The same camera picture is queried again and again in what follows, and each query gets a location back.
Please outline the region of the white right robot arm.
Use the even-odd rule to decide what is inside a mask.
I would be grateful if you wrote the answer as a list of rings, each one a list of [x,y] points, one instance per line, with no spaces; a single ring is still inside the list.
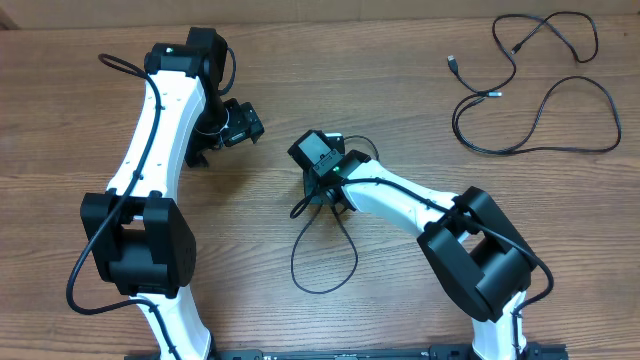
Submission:
[[[432,190],[387,170],[376,158],[345,151],[340,134],[309,130],[288,150],[302,169],[305,197],[381,217],[414,236],[449,298],[472,319],[478,359],[521,359],[527,342],[521,310],[538,263],[534,252],[485,191]]]

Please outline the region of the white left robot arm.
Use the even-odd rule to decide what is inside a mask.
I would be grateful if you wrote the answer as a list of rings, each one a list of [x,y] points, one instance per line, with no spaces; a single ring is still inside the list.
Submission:
[[[100,61],[145,82],[145,99],[124,159],[102,193],[88,193],[80,217],[88,243],[69,276],[68,305],[84,315],[137,306],[158,359],[213,359],[214,339],[190,287],[196,240],[177,204],[182,168],[206,166],[207,150],[258,141],[253,106],[226,95],[235,60],[213,28],[192,27],[183,44],[157,43],[143,67],[109,54]]]

